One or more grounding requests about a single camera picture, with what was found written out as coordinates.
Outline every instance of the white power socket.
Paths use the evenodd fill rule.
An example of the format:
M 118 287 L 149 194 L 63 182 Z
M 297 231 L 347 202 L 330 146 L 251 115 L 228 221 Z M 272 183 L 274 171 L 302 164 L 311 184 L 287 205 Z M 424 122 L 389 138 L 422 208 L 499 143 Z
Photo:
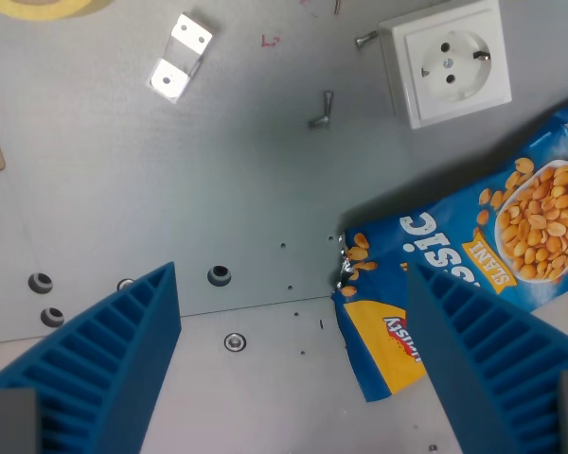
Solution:
M 452 0 L 379 32 L 396 114 L 411 128 L 511 100 L 498 0 Z

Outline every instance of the blue snack bag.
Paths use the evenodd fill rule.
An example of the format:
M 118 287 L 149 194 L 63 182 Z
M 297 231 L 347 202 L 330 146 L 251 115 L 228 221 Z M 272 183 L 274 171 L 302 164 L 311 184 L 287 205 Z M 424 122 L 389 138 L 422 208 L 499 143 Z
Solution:
M 568 291 L 568 108 L 499 173 L 412 213 L 349 229 L 344 250 L 332 300 L 367 401 L 426 374 L 406 330 L 408 261 L 528 311 Z

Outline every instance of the blue plastic part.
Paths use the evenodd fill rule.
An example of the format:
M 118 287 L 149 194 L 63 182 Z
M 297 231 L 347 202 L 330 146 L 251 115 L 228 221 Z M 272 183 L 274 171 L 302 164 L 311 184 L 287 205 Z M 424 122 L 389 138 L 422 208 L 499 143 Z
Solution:
M 568 336 L 443 271 L 408 269 L 408 330 L 463 452 L 559 452 Z
M 0 373 L 0 389 L 37 391 L 43 452 L 135 454 L 180 332 L 168 263 L 21 355 Z

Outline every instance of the peanut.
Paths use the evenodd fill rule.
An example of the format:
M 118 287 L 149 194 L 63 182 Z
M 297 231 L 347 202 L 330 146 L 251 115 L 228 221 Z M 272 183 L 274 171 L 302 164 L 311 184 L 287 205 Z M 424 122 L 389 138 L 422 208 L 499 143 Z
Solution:
M 358 292 L 355 287 L 346 286 L 341 288 L 341 294 L 343 296 L 353 296 Z
M 494 208 L 495 210 L 498 210 L 499 208 L 501 208 L 502 204 L 503 204 L 503 193 L 501 191 L 496 191 L 494 194 L 492 194 L 492 200 L 490 201 L 490 206 L 492 206 L 492 208 Z
M 349 258 L 353 261 L 360 261 L 364 260 L 368 257 L 368 252 L 366 249 L 359 248 L 358 246 L 354 246 L 349 250 Z
M 547 224 L 547 233 L 551 236 L 563 236 L 566 233 L 566 226 L 559 222 L 549 222 Z
M 360 262 L 356 263 L 353 268 L 355 270 L 373 271 L 378 267 L 377 262 Z
M 368 249 L 370 247 L 368 240 L 366 239 L 366 236 L 364 234 L 356 234 L 353 237 L 353 241 L 362 249 Z
M 520 158 L 515 162 L 515 169 L 520 173 L 530 173 L 534 170 L 534 163 L 528 158 Z
M 509 215 L 508 211 L 504 211 L 504 213 L 501 213 L 499 215 L 498 224 L 499 224 L 499 227 L 501 228 L 501 230 L 504 230 L 504 229 L 507 228 L 510 220 L 511 220 L 511 216 Z
M 478 213 L 477 215 L 477 223 L 480 225 L 486 225 L 486 223 L 488 222 L 488 216 L 489 216 L 489 212 L 488 210 L 482 210 Z
M 528 238 L 526 239 L 528 246 L 536 246 L 541 242 L 541 231 L 540 230 L 531 230 L 528 233 Z
M 492 197 L 492 191 L 486 188 L 480 193 L 480 198 L 478 202 L 480 203 L 480 205 L 483 205 L 485 203 L 488 203 L 491 197 Z
M 513 172 L 511 175 L 509 175 L 509 178 L 507 178 L 507 181 L 505 182 L 505 188 L 509 189 L 515 186 L 518 183 L 518 180 L 520 180 L 521 176 L 522 175 L 517 170 Z
M 524 279 L 533 279 L 537 275 L 537 269 L 534 265 L 524 265 L 520 270 L 520 275 Z

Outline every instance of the gray metal surface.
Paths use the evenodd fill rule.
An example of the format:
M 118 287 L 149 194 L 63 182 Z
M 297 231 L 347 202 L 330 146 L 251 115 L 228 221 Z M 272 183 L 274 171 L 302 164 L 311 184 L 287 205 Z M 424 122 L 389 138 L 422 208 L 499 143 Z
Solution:
M 187 315 L 328 295 L 328 237 L 344 224 L 492 168 L 488 151 L 568 97 L 568 0 L 502 1 L 513 102 L 410 131 L 378 43 L 354 39 L 428 4 L 344 1 L 335 16 L 331 0 L 116 0 L 54 23 L 0 16 L 0 341 L 45 334 L 43 308 L 69 320 L 169 260 Z M 146 83 L 182 11 L 214 38 L 172 105 Z M 330 128 L 310 131 L 326 89 Z M 215 265 L 231 284 L 208 284 Z M 39 271 L 47 295 L 27 288 Z

